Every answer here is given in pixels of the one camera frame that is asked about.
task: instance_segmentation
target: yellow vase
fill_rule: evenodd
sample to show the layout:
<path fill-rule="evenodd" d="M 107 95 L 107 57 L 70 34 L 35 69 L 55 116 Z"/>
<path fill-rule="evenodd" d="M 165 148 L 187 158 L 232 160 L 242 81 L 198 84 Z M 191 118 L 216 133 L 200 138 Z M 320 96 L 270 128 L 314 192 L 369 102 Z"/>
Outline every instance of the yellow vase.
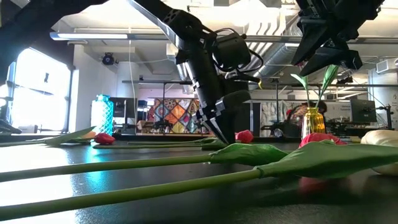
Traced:
<path fill-rule="evenodd" d="M 318 108 L 307 108 L 303 117 L 302 139 L 311 133 L 326 133 L 323 116 Z"/>

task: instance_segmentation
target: window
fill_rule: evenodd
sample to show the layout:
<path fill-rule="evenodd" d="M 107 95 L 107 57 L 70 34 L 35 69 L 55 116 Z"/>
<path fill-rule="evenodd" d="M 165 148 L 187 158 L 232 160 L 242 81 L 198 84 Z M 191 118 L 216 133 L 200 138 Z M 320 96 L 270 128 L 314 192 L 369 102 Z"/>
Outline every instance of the window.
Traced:
<path fill-rule="evenodd" d="M 24 50 L 16 65 L 12 125 L 66 131 L 70 76 L 64 63 L 34 49 Z"/>

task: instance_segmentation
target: computer monitor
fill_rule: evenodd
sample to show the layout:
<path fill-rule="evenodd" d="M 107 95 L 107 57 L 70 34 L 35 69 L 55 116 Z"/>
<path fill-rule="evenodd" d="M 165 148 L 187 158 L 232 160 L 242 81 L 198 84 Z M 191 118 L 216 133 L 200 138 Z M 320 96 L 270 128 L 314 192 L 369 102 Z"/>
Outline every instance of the computer monitor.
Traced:
<path fill-rule="evenodd" d="M 377 122 L 376 106 L 374 101 L 350 100 L 350 103 L 352 123 L 368 124 L 371 122 Z"/>
<path fill-rule="evenodd" d="M 113 102 L 113 117 L 114 118 L 135 118 L 134 102 L 137 110 L 137 100 L 134 98 L 111 97 L 109 99 Z"/>

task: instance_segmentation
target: colorful geometric artwork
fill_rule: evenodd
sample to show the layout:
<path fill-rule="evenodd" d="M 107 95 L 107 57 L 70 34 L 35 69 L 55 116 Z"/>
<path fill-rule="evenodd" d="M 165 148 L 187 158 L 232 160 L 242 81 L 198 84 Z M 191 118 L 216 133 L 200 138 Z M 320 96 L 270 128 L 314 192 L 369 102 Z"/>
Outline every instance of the colorful geometric artwork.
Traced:
<path fill-rule="evenodd" d="M 155 99 L 153 107 L 149 110 L 148 116 L 153 116 L 154 121 L 164 118 L 169 121 L 173 128 L 173 133 L 199 133 L 192 116 L 199 109 L 199 101 L 196 99 Z"/>

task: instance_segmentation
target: black table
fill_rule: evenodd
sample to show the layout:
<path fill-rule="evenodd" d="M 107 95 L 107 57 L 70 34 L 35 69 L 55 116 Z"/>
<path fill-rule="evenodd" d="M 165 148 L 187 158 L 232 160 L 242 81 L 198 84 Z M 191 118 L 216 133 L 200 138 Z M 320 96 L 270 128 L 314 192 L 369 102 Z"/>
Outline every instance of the black table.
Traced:
<path fill-rule="evenodd" d="M 297 144 L 275 144 L 293 150 Z M 84 162 L 200 155 L 199 149 L 96 150 L 89 146 L 0 148 L 0 172 Z M 91 172 L 0 183 L 0 206 L 162 184 L 252 169 L 190 164 Z M 252 180 L 213 189 L 55 213 L 5 223 L 397 223 L 398 178 L 365 170 L 307 184 L 298 177 Z"/>

